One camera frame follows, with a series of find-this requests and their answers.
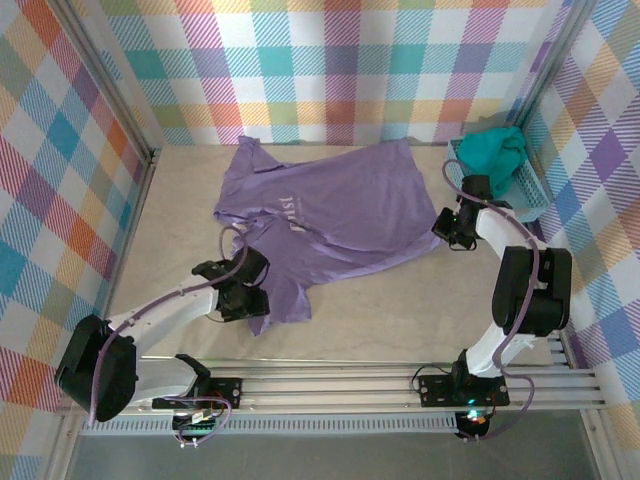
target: purple t-shirt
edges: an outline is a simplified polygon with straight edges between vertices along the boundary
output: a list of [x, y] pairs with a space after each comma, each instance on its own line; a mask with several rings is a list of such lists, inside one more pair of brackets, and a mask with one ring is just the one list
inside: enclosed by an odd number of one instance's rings
[[239, 140], [214, 215], [243, 225], [271, 263], [262, 284], [271, 313], [249, 320], [255, 335], [309, 320], [312, 285], [378, 272], [439, 244], [407, 139], [297, 164], [278, 162], [257, 139]]

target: basket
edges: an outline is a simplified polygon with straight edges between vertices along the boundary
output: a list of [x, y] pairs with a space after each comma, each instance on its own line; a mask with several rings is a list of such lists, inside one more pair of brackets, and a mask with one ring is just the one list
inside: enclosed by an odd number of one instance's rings
[[[462, 142], [461, 138], [451, 140], [447, 151], [447, 158], [458, 160], [458, 147]], [[447, 165], [447, 174], [458, 188], [462, 187], [464, 174], [460, 165]], [[518, 167], [513, 173], [513, 182], [507, 193], [497, 198], [504, 200], [511, 205], [516, 217], [522, 223], [530, 223], [538, 219], [540, 215], [547, 211], [551, 205], [549, 196], [544, 190], [538, 175], [531, 161], [527, 159], [523, 165]]]

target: metal frame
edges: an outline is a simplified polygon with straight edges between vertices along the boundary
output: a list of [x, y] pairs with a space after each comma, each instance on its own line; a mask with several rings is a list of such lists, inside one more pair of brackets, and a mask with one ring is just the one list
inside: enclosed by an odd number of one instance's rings
[[124, 239], [122, 253], [116, 260], [116, 265], [113, 270], [113, 280], [111, 282], [111, 285], [109, 285], [107, 300], [102, 307], [103, 314], [106, 314], [111, 308], [111, 303], [113, 302], [116, 290], [118, 289], [118, 285], [120, 284], [122, 272], [124, 271], [124, 265], [127, 263], [127, 258], [129, 256], [129, 252], [131, 251], [131, 245], [133, 244], [133, 237], [135, 236], [136, 230], [138, 229], [138, 223], [140, 223], [142, 210], [144, 208], [145, 202], [147, 201], [149, 189], [151, 188], [151, 181], [153, 180], [153, 175], [156, 172], [158, 156], [159, 153], [154, 153], [144, 167], [144, 172], [142, 173], [142, 179], [140, 181], [140, 191], [138, 192], [138, 198], [136, 199], [136, 203], [133, 207], [133, 214], [131, 215], [131, 220], [129, 221], [129, 227]]
[[[49, 0], [50, 2], [65, 2], [69, 3], [70, 0]], [[98, 34], [102, 37], [106, 48], [109, 50], [111, 57], [122, 74], [124, 85], [126, 85], [133, 102], [135, 103], [140, 115], [147, 124], [147, 138], [153, 144], [154, 147], [161, 147], [167, 143], [164, 136], [164, 131], [158, 119], [151, 109], [147, 97], [142, 90], [140, 82], [138, 82], [136, 75], [131, 67], [131, 64], [127, 60], [122, 45], [116, 38], [113, 29], [110, 26], [109, 19], [104, 12], [100, 0], [83, 0], [84, 6], [89, 13], [89, 16], [94, 20], [95, 28]]]
[[[565, 345], [569, 345], [566, 331], [560, 332], [559, 340], [563, 345], [568, 365], [571, 368], [577, 368], [578, 361], [571, 348], [564, 348]], [[609, 413], [605, 409], [582, 410], [580, 413], [591, 451], [602, 478], [607, 480], [632, 479], [629, 464], [622, 454], [622, 448], [613, 429]]]
[[68, 0], [48, 0], [47, 3], [62, 28], [67, 32], [82, 62], [87, 67], [87, 71], [96, 82], [98, 90], [105, 97], [137, 153], [141, 157], [150, 159], [153, 156], [153, 147], [145, 140], [135, 116], [102, 61], [100, 52], [95, 47], [75, 9]]
[[43, 455], [38, 480], [63, 480], [67, 476], [76, 439], [84, 425], [83, 417], [76, 411], [80, 407], [72, 406], [70, 402], [67, 406], [69, 413], [59, 416], [49, 432], [49, 448]]
[[[548, 366], [514, 366], [509, 370], [530, 375], [536, 384], [531, 410], [580, 410], [597, 466], [603, 478], [629, 478], [621, 472], [606, 435], [604, 398], [591, 369], [570, 368], [562, 336], [548, 338], [553, 360]], [[165, 361], [147, 357], [144, 362]], [[422, 432], [452, 433], [459, 408], [422, 408], [409, 379], [421, 364], [399, 362], [330, 362], [300, 360], [210, 360], [201, 363], [216, 376], [243, 378], [240, 408], [225, 434], [349, 434]], [[425, 374], [437, 374], [427, 367]], [[507, 380], [511, 404], [519, 410], [527, 397], [522, 380]], [[86, 424], [86, 412], [69, 399], [59, 408], [63, 417], [56, 448], [42, 479], [64, 478], [79, 435], [168, 434], [171, 416], [152, 411], [150, 404], [129, 407], [117, 418], [95, 427]]]
[[558, 37], [551, 45], [549, 56], [545, 60], [538, 76], [531, 87], [522, 107], [520, 107], [514, 125], [525, 130], [533, 117], [533, 112], [540, 105], [540, 100], [544, 92], [549, 88], [556, 75], [560, 71], [571, 47], [576, 41], [578, 34], [591, 16], [598, 0], [581, 0], [573, 2], [571, 11], [562, 25]]

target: floor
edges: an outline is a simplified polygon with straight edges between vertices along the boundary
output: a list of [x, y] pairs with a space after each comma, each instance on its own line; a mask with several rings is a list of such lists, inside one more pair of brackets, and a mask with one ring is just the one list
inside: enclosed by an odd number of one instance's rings
[[[309, 161], [355, 147], [270, 146], [275, 158]], [[212, 218], [222, 176], [235, 147], [166, 147], [159, 159], [110, 311], [148, 302], [219, 258], [220, 224]], [[414, 147], [436, 210], [454, 202], [440, 173], [443, 147]], [[199, 318], [172, 332], [150, 354], [202, 358], [359, 361], [441, 361], [457, 358], [491, 322], [498, 257], [486, 244], [473, 253], [443, 245], [427, 255], [365, 277], [309, 290], [313, 318], [276, 325], [253, 337], [242, 321], [221, 325]], [[517, 363], [551, 363], [541, 342]]]

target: wire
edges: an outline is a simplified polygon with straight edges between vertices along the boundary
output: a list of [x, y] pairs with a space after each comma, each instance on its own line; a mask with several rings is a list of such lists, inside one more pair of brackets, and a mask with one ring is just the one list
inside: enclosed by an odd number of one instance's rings
[[269, 275], [269, 267], [271, 266], [270, 263], [267, 263], [267, 266], [264, 267], [264, 273], [262, 274], [262, 278], [260, 279], [259, 282], [257, 283], [251, 283], [251, 284], [245, 284], [247, 287], [260, 287], [264, 281], [267, 279], [267, 275]]
[[165, 400], [178, 400], [181, 402], [212, 402], [212, 403], [220, 403], [222, 405], [224, 405], [226, 407], [226, 409], [224, 411], [226, 411], [226, 415], [224, 417], [222, 417], [222, 419], [220, 420], [220, 423], [216, 426], [216, 428], [214, 428], [213, 430], [211, 430], [209, 433], [207, 433], [204, 437], [200, 438], [200, 439], [193, 439], [193, 441], [191, 442], [187, 442], [187, 440], [182, 436], [182, 432], [184, 432], [187, 427], [193, 425], [193, 424], [189, 424], [189, 425], [184, 425], [182, 427], [180, 427], [178, 429], [178, 433], [176, 435], [177, 440], [180, 442], [180, 446], [181, 448], [184, 448], [185, 445], [193, 445], [194, 447], [198, 447], [201, 444], [203, 444], [204, 442], [206, 442], [207, 440], [211, 439], [211, 437], [213, 437], [216, 433], [218, 433], [220, 430], [222, 430], [225, 425], [229, 422], [229, 417], [231, 417], [231, 412], [233, 410], [233, 406], [231, 405], [231, 402], [229, 400], [227, 400], [226, 398], [221, 398], [221, 397], [163, 397]]
[[451, 372], [447, 372], [445, 369], [439, 367], [438, 365], [436, 365], [435, 363], [425, 363], [424, 365], [422, 365], [418, 370], [416, 370], [416, 373], [413, 374], [413, 377], [411, 377], [411, 382], [409, 382], [409, 386], [410, 388], [416, 392], [416, 393], [420, 393], [420, 390], [418, 390], [416, 388], [415, 385], [415, 381], [416, 378], [418, 377], [418, 374], [422, 371], [423, 368], [427, 368], [427, 367], [433, 367], [433, 368], [437, 368], [438, 370], [440, 370], [442, 373], [444, 373], [445, 375], [451, 375]]
[[209, 320], [211, 320], [212, 322], [216, 322], [216, 323], [227, 323], [224, 320], [216, 320], [215, 318], [211, 317], [210, 315], [205, 315], [205, 317], [207, 317]]
[[476, 242], [475, 238], [473, 239], [473, 245], [470, 248], [453, 248], [454, 245], [455, 242], [449, 242], [449, 250], [451, 250], [452, 252], [473, 252], [476, 248], [478, 248], [478, 242]]
[[491, 403], [493, 403], [493, 410], [491, 411], [491, 415], [489, 416], [489, 418], [491, 417], [495, 417], [496, 416], [496, 394], [495, 392], [491, 392]]
[[224, 234], [229, 230], [232, 230], [232, 231], [236, 232], [240, 236], [240, 240], [242, 241], [242, 253], [240, 254], [240, 261], [238, 262], [238, 264], [235, 267], [233, 267], [230, 271], [228, 271], [224, 275], [222, 275], [222, 276], [220, 276], [218, 278], [215, 278], [213, 280], [209, 280], [209, 281], [206, 281], [204, 283], [200, 283], [198, 285], [193, 285], [193, 286], [187, 287], [187, 288], [185, 288], [183, 290], [175, 290], [173, 292], [167, 293], [166, 295], [164, 295], [164, 296], [162, 296], [160, 298], [157, 298], [153, 302], [145, 305], [140, 310], [138, 310], [136, 313], [134, 313], [131, 318], [129, 318], [128, 320], [125, 320], [107, 338], [107, 340], [105, 341], [104, 345], [100, 349], [100, 352], [98, 353], [98, 359], [96, 360], [96, 366], [95, 366], [95, 368], [93, 370], [93, 379], [91, 380], [91, 402], [90, 402], [90, 406], [89, 406], [89, 426], [92, 426], [95, 423], [95, 420], [96, 420], [96, 414], [97, 414], [97, 410], [98, 410], [98, 393], [100, 391], [100, 374], [102, 373], [102, 365], [104, 364], [104, 359], [106, 357], [107, 350], [109, 349], [109, 347], [111, 346], [113, 341], [118, 337], [118, 335], [120, 335], [120, 333], [122, 333], [122, 331], [125, 330], [127, 327], [132, 326], [136, 321], [138, 321], [140, 319], [140, 317], [142, 317], [143, 315], [148, 313], [150, 310], [153, 310], [154, 308], [162, 305], [163, 303], [171, 300], [172, 298], [179, 297], [179, 296], [184, 296], [187, 293], [191, 293], [191, 292], [194, 292], [196, 290], [201, 290], [203, 288], [210, 287], [210, 286], [215, 285], [217, 283], [224, 282], [225, 280], [228, 280], [229, 278], [234, 276], [236, 273], [238, 273], [240, 268], [242, 268], [242, 265], [244, 264], [245, 260], [247, 259], [247, 253], [249, 251], [249, 245], [247, 244], [247, 241], [245, 239], [244, 233], [239, 228], [236, 228], [236, 227], [234, 227], [232, 225], [225, 226], [220, 231], [220, 237], [218, 239], [218, 246], [221, 247], [222, 238], [223, 238]]
[[471, 435], [465, 432], [460, 432], [466, 437], [475, 438], [478, 441], [480, 439], [489, 440], [491, 438], [494, 438], [500, 435], [501, 433], [505, 432], [506, 430], [513, 427], [516, 423], [518, 423], [522, 419], [526, 411], [529, 409], [529, 407], [531, 406], [531, 403], [533, 402], [533, 396], [535, 395], [536, 386], [533, 383], [533, 380], [529, 376], [517, 375], [517, 374], [513, 374], [505, 371], [504, 369], [505, 367], [502, 364], [502, 353], [507, 348], [507, 345], [509, 345], [511, 340], [513, 340], [513, 338], [518, 333], [518, 330], [520, 329], [522, 322], [524, 322], [524, 317], [527, 314], [527, 310], [529, 309], [529, 304], [531, 303], [531, 297], [533, 296], [533, 291], [535, 290], [536, 283], [538, 281], [538, 270], [540, 269], [540, 250], [538, 249], [538, 244], [536, 243], [533, 237], [533, 234], [529, 232], [529, 230], [527, 230], [527, 228], [524, 225], [522, 225], [515, 217], [510, 215], [505, 210], [502, 210], [500, 207], [497, 207], [486, 200], [481, 200], [478, 197], [474, 197], [473, 195], [470, 195], [466, 192], [463, 192], [461, 189], [459, 189], [447, 175], [447, 165], [449, 164], [456, 164], [463, 169], [467, 169], [467, 166], [464, 163], [460, 162], [459, 160], [447, 160], [442, 165], [442, 175], [444, 176], [445, 182], [447, 182], [447, 184], [461, 197], [466, 198], [467, 200], [471, 200], [472, 202], [479, 203], [480, 205], [483, 205], [487, 208], [490, 208], [491, 210], [498, 213], [498, 215], [503, 217], [505, 220], [507, 220], [509, 223], [511, 223], [522, 234], [523, 238], [527, 241], [527, 243], [529, 243], [533, 251], [533, 267], [531, 270], [531, 276], [529, 277], [529, 285], [527, 286], [527, 291], [522, 301], [522, 306], [518, 311], [518, 315], [516, 316], [516, 320], [513, 323], [513, 326], [511, 327], [509, 334], [502, 341], [502, 343], [498, 345], [498, 348], [496, 348], [496, 351], [493, 352], [493, 356], [491, 357], [491, 360], [493, 361], [494, 365], [498, 367], [498, 369], [500, 370], [500, 373], [503, 376], [508, 378], [518, 378], [526, 381], [529, 384], [529, 397], [522, 405], [522, 409], [520, 409], [520, 411], [516, 414], [515, 418], [513, 418], [511, 422], [500, 425], [495, 431], [485, 435], [484, 437], [472, 437]]

